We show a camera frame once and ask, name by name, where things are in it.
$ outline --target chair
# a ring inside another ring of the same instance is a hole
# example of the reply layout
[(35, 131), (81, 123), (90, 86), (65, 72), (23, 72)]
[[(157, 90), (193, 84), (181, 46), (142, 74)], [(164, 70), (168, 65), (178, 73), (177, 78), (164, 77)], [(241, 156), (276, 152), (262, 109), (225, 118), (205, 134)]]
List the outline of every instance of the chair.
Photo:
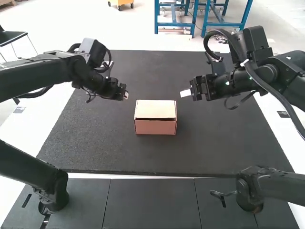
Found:
[[(22, 37), (25, 37), (27, 36), (30, 43), (32, 44), (35, 52), (37, 53), (32, 41), (30, 40), (29, 36), (28, 36), (28, 33), (27, 32), (15, 32), (15, 31), (5, 31), (2, 26), (0, 25), (0, 47), (3, 47), (7, 44), (11, 44), (11, 47), (13, 48), (14, 50), (14, 53), (15, 53), (15, 56), (19, 59), (19, 57), (16, 55), (16, 52), (15, 52), (15, 49), (14, 49), (14, 46), (13, 46), (13, 42), (22, 38)], [(1, 54), (0, 52), (0, 55), (1, 57), (4, 59), (4, 61), (6, 62), (6, 59), (4, 58), (4, 56)], [(13, 99), (15, 101), (15, 103), (18, 105), (18, 103), (20, 102), (19, 99), (17, 98), (14, 98)]]

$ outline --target white floor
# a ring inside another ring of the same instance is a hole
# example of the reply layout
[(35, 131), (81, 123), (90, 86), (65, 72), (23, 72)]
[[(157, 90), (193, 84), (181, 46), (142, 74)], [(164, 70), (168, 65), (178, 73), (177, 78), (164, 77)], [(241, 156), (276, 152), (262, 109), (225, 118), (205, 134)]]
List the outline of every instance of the white floor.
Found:
[[(236, 17), (240, 17), (245, 4), (246, 0), (231, 1), (226, 16), (227, 20), (232, 21)], [(300, 8), (297, 10), (299, 18), (294, 13), (294, 5)], [(274, 41), (270, 43), (274, 52), (305, 50), (305, 35), (302, 26), (292, 22), (292, 19), (301, 21), (303, 6), (301, 0), (299, 3), (297, 0), (289, 2), (254, 1), (247, 25), (263, 25), (267, 37)], [(0, 21), (7, 30), (29, 32), (39, 53), (50, 50), (67, 50), (73, 43), (81, 42), (84, 37), (96, 38), (109, 49), (118, 50), (204, 50), (199, 29), (196, 29), (194, 39), (189, 39), (190, 37), (187, 35), (154, 35), (153, 13), (153, 0), (136, 0), (133, 10), (126, 7), (122, 12), (118, 12), (115, 7), (109, 8), (106, 0), (30, 0), (1, 12)], [(209, 14), (209, 18), (213, 20), (213, 15)], [(160, 19), (170, 20), (170, 13)], [(197, 20), (199, 27), (202, 26), (202, 20), (203, 15), (199, 15)], [(26, 42), (25, 39), (16, 44), (16, 49), (20, 52), (18, 55), (32, 55), (29, 45), (27, 49), (22, 48)], [(228, 52), (226, 45), (217, 43), (213, 44), (212, 49)], [(1, 53), (8, 60), (14, 60), (10, 47), (1, 49)], [(0, 139), (36, 156), (72, 92), (70, 84), (66, 83), (55, 86), (40, 98), (22, 100), (19, 106), (26, 107), (22, 114), (10, 115), (15, 108), (13, 101), (1, 103), (0, 124), (3, 124), (0, 126)], [(255, 98), (294, 170), (297, 173), (305, 174), (303, 164), (305, 143), (298, 136), (290, 119), (279, 118), (276, 111), (283, 110), (282, 106), (269, 95), (264, 97), (256, 95)], [(303, 112), (299, 112), (299, 114), (305, 121)], [(131, 177), (92, 174), (69, 174), (69, 176)], [(23, 184), (0, 177), (0, 225), (22, 188)], [(305, 229), (305, 208), (290, 206), (299, 227)]]

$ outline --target black mat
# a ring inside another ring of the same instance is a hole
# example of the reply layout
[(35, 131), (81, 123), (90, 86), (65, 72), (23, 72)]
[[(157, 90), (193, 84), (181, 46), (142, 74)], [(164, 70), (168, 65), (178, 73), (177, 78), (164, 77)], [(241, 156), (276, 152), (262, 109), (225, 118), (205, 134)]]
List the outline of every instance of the black mat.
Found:
[[(232, 68), (230, 54), (223, 54)], [(124, 102), (76, 90), (38, 158), (67, 171), (173, 176), (232, 176), (249, 166), (293, 171), (254, 98), (234, 111), (224, 101), (180, 98), (194, 76), (211, 73), (203, 52), (112, 51), (112, 76)], [(137, 99), (176, 100), (176, 136), (136, 135)]]

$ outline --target closed cardboard box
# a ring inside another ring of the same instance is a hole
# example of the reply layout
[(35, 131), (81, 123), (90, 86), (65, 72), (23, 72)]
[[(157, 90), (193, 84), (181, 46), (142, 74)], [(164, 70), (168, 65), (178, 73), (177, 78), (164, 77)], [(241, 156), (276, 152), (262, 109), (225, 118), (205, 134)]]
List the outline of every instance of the closed cardboard box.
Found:
[(175, 135), (177, 106), (173, 100), (137, 100), (134, 127), (138, 135)]

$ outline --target robotic arm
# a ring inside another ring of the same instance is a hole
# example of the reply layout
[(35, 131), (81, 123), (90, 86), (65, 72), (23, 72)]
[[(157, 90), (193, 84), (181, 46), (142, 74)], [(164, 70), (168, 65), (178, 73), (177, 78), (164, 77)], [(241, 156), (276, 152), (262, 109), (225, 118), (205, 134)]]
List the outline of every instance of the robotic arm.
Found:
[[(226, 72), (223, 58), (208, 47), (210, 37), (220, 34), (229, 41), (234, 70)], [(292, 51), (273, 56), (261, 26), (244, 29), (234, 35), (224, 30), (209, 32), (203, 41), (212, 73), (194, 77), (189, 94), (194, 101), (207, 101), (250, 92), (231, 110), (245, 102), (255, 92), (261, 96), (271, 93), (287, 110), (300, 136), (305, 140), (305, 130), (293, 107), (305, 111), (305, 52)], [(277, 198), (305, 207), (305, 175), (287, 173), (274, 168), (249, 167), (236, 176), (236, 191), (211, 195), (224, 200), (236, 195), (239, 206), (248, 212), (263, 209), (264, 198)]]
[[(109, 62), (104, 61), (108, 53)], [(126, 85), (110, 77), (113, 66), (110, 51), (97, 40), (84, 39), (67, 52), (52, 51), (36, 57), (0, 64), (0, 102), (14, 97), (34, 98), (45, 94), (54, 84), (72, 82), (92, 101), (128, 98)], [(34, 188), (43, 215), (63, 209), (69, 202), (68, 174), (0, 140), (0, 175)]]
[[(110, 61), (104, 61), (109, 53)], [(11, 98), (34, 98), (54, 84), (72, 82), (92, 97), (123, 100), (128, 98), (125, 84), (110, 77), (113, 67), (110, 51), (97, 40), (86, 38), (67, 52), (51, 51), (36, 57), (0, 64), (0, 103)], [(43, 88), (39, 92), (28, 93)]]

